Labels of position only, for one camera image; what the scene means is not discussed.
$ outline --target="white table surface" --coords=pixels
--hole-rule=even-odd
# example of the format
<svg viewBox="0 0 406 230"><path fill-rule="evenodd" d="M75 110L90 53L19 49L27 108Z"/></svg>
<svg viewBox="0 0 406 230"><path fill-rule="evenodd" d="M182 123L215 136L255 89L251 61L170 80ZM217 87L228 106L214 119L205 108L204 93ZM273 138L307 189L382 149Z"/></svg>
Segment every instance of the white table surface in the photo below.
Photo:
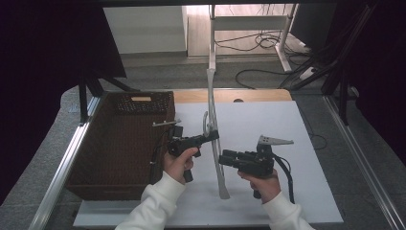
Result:
<svg viewBox="0 0 406 230"><path fill-rule="evenodd" d="M296 203L302 205L310 223L343 222L295 102L216 103L215 108L223 150L255 151L261 135L293 140L293 145L272 149L292 167ZM206 110L206 103L176 105L176 118L182 120L179 126L184 127L184 136L203 133ZM267 225L268 216L260 200L253 198L249 182L237 175L237 169L224 166L231 198L219 198L211 144L204 144L200 151L202 156L193 159L194 181L187 184L167 227ZM275 169L280 175L282 191L289 197L286 176L277 163ZM83 201L74 226L116 226L138 204L139 201Z"/></svg>

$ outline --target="brown basket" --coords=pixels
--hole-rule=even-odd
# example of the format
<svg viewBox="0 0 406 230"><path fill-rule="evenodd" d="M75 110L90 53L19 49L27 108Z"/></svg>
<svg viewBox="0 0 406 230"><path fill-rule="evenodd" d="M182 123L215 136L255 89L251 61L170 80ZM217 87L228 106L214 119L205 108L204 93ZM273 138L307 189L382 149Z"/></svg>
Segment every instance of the brown basket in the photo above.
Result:
<svg viewBox="0 0 406 230"><path fill-rule="evenodd" d="M167 126L173 121L172 92L106 93L79 146L66 188L85 200L140 199L150 182L151 157ZM154 167L156 182L162 176L158 151Z"/></svg>

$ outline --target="gray floor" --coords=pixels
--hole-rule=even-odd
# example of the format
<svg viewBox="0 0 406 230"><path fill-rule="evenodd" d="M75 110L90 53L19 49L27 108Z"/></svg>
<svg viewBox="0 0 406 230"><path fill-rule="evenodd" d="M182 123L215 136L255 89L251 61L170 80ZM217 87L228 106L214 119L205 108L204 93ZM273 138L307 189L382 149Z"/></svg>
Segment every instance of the gray floor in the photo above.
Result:
<svg viewBox="0 0 406 230"><path fill-rule="evenodd" d="M140 89L205 88L207 60L172 56L123 57L128 79L123 82ZM235 74L243 69L266 69L280 72L275 57L220 58L214 87L240 88ZM247 73L245 83L257 88L277 88L284 76ZM353 159L349 147L329 113L317 80L299 91L291 92L303 112L308 132L313 137L328 184L344 219L343 224L315 224L317 229L392 229ZM106 89L117 89L103 82ZM79 94L77 88L67 91L61 99L61 109L48 136L32 163L21 176L5 203L0 207L1 229L27 229L48 185L66 151L79 123ZM398 212L406 219L406 168L376 131L363 118L354 101L349 101L348 116L352 132L367 155L377 176L394 201ZM47 229L72 227L80 199L62 191Z"/></svg>

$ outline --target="black cable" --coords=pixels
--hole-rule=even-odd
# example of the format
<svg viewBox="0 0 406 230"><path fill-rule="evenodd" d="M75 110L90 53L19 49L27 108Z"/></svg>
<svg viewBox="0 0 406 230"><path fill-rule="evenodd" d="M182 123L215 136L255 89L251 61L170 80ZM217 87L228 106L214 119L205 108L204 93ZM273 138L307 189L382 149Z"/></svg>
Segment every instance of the black cable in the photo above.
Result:
<svg viewBox="0 0 406 230"><path fill-rule="evenodd" d="M289 54L289 55L298 55L298 56L300 56L300 55L302 55L302 56L308 56L308 57L310 57L310 56L312 56L312 54L310 54L310 53L303 53L303 52L298 52L298 51L295 51L295 50L293 50L292 48L290 48L286 43L284 43L284 50L286 51L286 53L287 54Z"/></svg>
<svg viewBox="0 0 406 230"><path fill-rule="evenodd" d="M323 150L323 149L325 149L325 148L328 146L328 141L327 141L327 139L326 139L324 136L322 136L322 135L319 135L319 134L315 134L315 133L314 133L313 127L311 126L310 122L308 121L307 117L305 116L304 111L302 110L302 108L301 108L298 104L297 104L297 106L298 106L298 108L299 108L299 112L302 114L302 117L304 118L304 121L307 123L307 126L308 126L308 128L310 129L310 132L307 133L307 134L309 135L310 140L313 140L313 137L319 137L319 138L322 138L323 141L324 141L324 144L323 144L321 147L315 148L315 147L313 146L313 148L314 148L315 150Z"/></svg>
<svg viewBox="0 0 406 230"><path fill-rule="evenodd" d="M159 148L161 148L162 146L164 146L165 144L159 145L162 141L162 138L164 137L164 135L166 133L168 133L170 131L170 128L168 128L167 130L163 131L160 135L160 137L158 138L158 140L155 143L155 148L153 149L152 155L151 155L151 160L149 162L150 164L150 168L149 168L149 184L154 183L154 179L155 179L155 167L156 167L156 160L157 160L157 156L159 153Z"/></svg>
<svg viewBox="0 0 406 230"><path fill-rule="evenodd" d="M330 67L331 67L332 65L334 65L334 62L337 61L336 59L331 60L331 56L336 53L336 51L337 51L337 49L338 49L340 43L343 42L343 40L344 40L343 38L344 38L344 37L351 31L351 29L355 26L355 24L356 24L355 18L356 18L356 17L359 17L360 12L361 12L361 10L360 10L358 13L356 13L356 14L352 17L350 23L348 23L348 24L346 25L346 27L341 31L341 33L340 33L339 35L337 35L337 36L334 38L334 40L333 40L330 44L328 44L328 46L324 47L323 49L321 49L321 50L318 51L317 53L313 54L313 56L311 57L311 58L314 58L314 61L316 61L316 60L321 60L322 62L324 62L324 63L327 64L327 66L326 66L325 68L322 68L321 71L325 71L325 72L327 73L328 71L331 70ZM310 65L307 65L307 64L305 65L305 63L304 63L304 66L305 66L304 69L308 69L308 68L310 67ZM290 87L289 87L289 88L286 88L286 89L287 89L287 90L291 90L292 88L298 88L298 87L299 87L298 85L295 85L294 87L292 87L292 85L293 85L293 83L294 83L295 81L297 81L299 78L300 78L299 75L289 76L289 77L281 84L281 87L283 87L283 86L287 83L287 81L291 81Z"/></svg>
<svg viewBox="0 0 406 230"><path fill-rule="evenodd" d="M291 171L292 168L290 167L290 163L286 159L284 159L283 157L280 157L280 156L277 156L277 157L279 157L282 161L286 162L287 166L289 167L289 172L292 173L292 171Z"/></svg>
<svg viewBox="0 0 406 230"><path fill-rule="evenodd" d="M299 67L297 67L295 71L290 73L290 75L280 84L280 86L278 88L282 89L282 88L284 88L284 86L286 85L286 83L288 81L292 81L292 80L298 78L299 77L298 73L302 73L303 71L308 69L308 67L311 66L314 63L314 61L315 61L314 57L310 57L308 60L306 60L303 64L301 64Z"/></svg>
<svg viewBox="0 0 406 230"><path fill-rule="evenodd" d="M278 164L281 166L284 173L286 174L287 186L288 186L288 189L289 189L290 202L295 203L295 197L293 195L293 178L292 178L292 174L290 173L290 170L288 170L287 167L282 162L281 157L279 157L279 156L277 156L275 154L274 154L274 157L275 157L275 160L278 162Z"/></svg>
<svg viewBox="0 0 406 230"><path fill-rule="evenodd" d="M231 10L231 5L229 5L229 10L230 10L231 14L234 16L233 11Z"/></svg>
<svg viewBox="0 0 406 230"><path fill-rule="evenodd" d="M238 77L239 77L242 73L245 73L245 72L261 72L261 73L268 73L268 74L275 74L275 75L289 75L289 74L286 74L286 73L278 73L278 72L267 71L267 70L260 70L260 69L245 69L245 70L241 70L241 71L239 71L239 72L236 74L236 76L235 76L236 82L237 82L239 85L241 85L241 86L243 86L243 87L245 87L245 88L248 88L248 89L256 89L256 88L255 88L255 87L252 87L252 86L249 86L249 85L247 85L247 84L241 83L241 82L239 81L239 79L238 79Z"/></svg>
<svg viewBox="0 0 406 230"><path fill-rule="evenodd" d="M268 10L266 10L266 15L269 15L269 8L271 8L271 4L268 4Z"/></svg>
<svg viewBox="0 0 406 230"><path fill-rule="evenodd" d="M258 13L260 12L260 10L263 10L264 5L265 5L265 4L261 4L261 7L260 7L260 9L257 11L256 15L258 15Z"/></svg>
<svg viewBox="0 0 406 230"><path fill-rule="evenodd" d="M286 9L286 4L283 5L283 12L282 12L282 14L284 14L285 9ZM354 20L354 19L355 19L356 16L359 16L359 14L360 14L360 12L359 12L359 13L356 13L355 15L353 15L353 16L352 16L352 19L350 20L350 23L347 25L347 27L345 27L345 28L343 29L343 31L342 31L337 37L335 37L334 40L333 40L330 44L328 44L328 46L326 46L326 47L324 47L323 49L319 50L317 53L313 54L313 56L316 57L316 58L318 58L318 59L329 59L329 57L328 57L328 55L327 55L326 53L333 53L333 52L331 52L330 50L331 50L331 49L337 49L338 44L339 44L340 42L342 42L342 38L343 38L348 32L350 32L350 29L355 25L355 20ZM280 32L280 34L279 34L278 38L276 38L276 36L272 36L272 39L276 40L277 42L280 40L281 34L282 34L281 31L279 31L279 32ZM258 33L258 34L251 34L251 35L242 36L242 37L236 37L236 38L227 39L227 40L215 41L215 44L216 44L217 46L219 46L219 47L222 47L222 48L228 48L228 49L233 49L233 50L242 51L242 52L252 51L252 50L258 48L259 46L262 47L262 48L264 48L264 49L267 49L267 48L271 48L271 47L274 47L274 46L275 46L274 44L272 44L272 45L270 45L270 46L262 46L262 44L261 44L263 41L268 41L268 40L270 39L269 37L268 37L268 38L264 38L264 37L263 37L265 34L269 34L269 33L272 33L272 32L267 32L267 33L261 32L261 33ZM260 42L257 42L258 35L261 37ZM231 47L231 46L224 46L224 45L220 45L220 44L219 44L220 42L238 40L238 39L243 39L243 38L251 37L251 36L256 36L257 45L256 45L255 47L253 47L253 48L250 48L250 49L239 49L239 48L235 48L235 47Z"/></svg>
<svg viewBox="0 0 406 230"><path fill-rule="evenodd" d="M302 65L303 63L298 63L292 60L292 57L308 57L307 55L287 55L287 59L289 60L290 63L293 63L295 65Z"/></svg>
<svg viewBox="0 0 406 230"><path fill-rule="evenodd" d="M271 35L270 33L274 33L274 32L250 34L250 35L246 35L246 36L240 36L240 37L235 37L235 38L226 39L226 40L220 40L220 41L215 40L214 43L215 43L218 47L221 47L221 48L227 48L227 49L232 49L232 50L237 50L237 51L242 51L242 52L252 51L252 50L257 49L258 47L261 47L261 48L263 48L263 49L269 49L269 48L274 47L274 46L276 45L276 42L279 41L279 39L276 38L276 36ZM219 43L221 43L221 42L234 41L234 40L239 40L239 39L243 39L243 38L248 38L248 37L251 37L251 36L255 36L255 42L257 43L257 45L256 45L255 47L253 47L253 48L250 48L250 49L239 49L239 48L236 48L236 47L225 46L225 45L220 45L220 44L219 44ZM270 45L270 46L264 46L264 45L262 45L262 43L263 43L264 41L270 41L270 40L275 40L276 42L274 42L274 43L273 43L272 45Z"/></svg>

